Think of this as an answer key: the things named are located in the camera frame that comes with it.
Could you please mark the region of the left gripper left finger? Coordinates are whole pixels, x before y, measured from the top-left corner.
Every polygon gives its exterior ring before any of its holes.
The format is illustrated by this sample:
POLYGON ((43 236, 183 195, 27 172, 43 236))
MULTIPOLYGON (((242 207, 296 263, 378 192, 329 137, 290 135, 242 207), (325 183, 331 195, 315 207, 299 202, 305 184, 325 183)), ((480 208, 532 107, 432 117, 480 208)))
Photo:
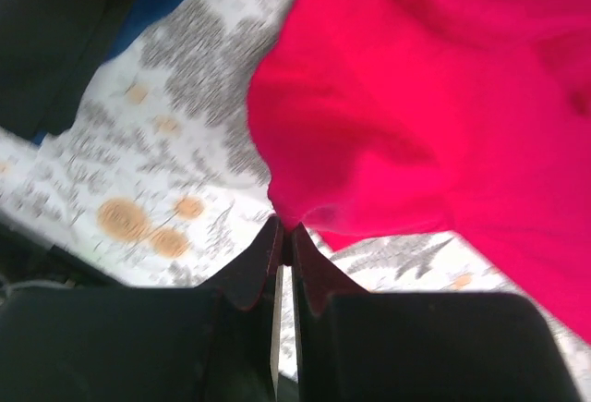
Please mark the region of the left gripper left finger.
POLYGON ((193 287, 124 286, 34 247, 1 280, 5 401, 273 401, 283 227, 193 287))

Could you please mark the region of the magenta t shirt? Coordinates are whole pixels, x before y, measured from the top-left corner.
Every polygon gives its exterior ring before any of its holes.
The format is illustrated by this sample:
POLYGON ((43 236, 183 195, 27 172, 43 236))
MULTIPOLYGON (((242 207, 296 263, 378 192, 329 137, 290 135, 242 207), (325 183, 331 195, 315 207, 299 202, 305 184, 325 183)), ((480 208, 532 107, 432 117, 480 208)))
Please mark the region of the magenta t shirt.
POLYGON ((590 336, 590 0, 295 0, 247 115, 286 226, 454 231, 590 336))

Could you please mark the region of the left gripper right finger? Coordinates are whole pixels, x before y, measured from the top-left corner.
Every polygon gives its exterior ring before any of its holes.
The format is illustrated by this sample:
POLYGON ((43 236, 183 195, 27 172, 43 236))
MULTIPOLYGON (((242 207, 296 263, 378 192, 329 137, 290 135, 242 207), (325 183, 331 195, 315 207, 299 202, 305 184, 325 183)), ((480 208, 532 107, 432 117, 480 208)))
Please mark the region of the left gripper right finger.
POLYGON ((549 327, 505 292, 371 293, 289 238, 303 401, 577 401, 549 327))

